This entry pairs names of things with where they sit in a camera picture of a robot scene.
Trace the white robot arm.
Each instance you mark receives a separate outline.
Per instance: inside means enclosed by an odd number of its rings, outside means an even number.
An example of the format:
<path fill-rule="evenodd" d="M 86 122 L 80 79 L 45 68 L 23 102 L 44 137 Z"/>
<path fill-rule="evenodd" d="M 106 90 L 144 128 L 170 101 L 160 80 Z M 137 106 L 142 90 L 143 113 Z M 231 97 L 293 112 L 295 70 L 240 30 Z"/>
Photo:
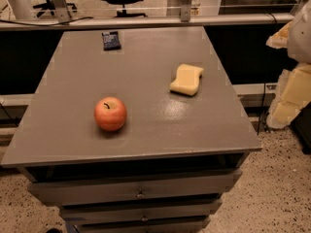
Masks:
<path fill-rule="evenodd" d="M 311 63 L 311 0 L 294 17 L 289 30 L 288 56 L 300 63 Z"/>

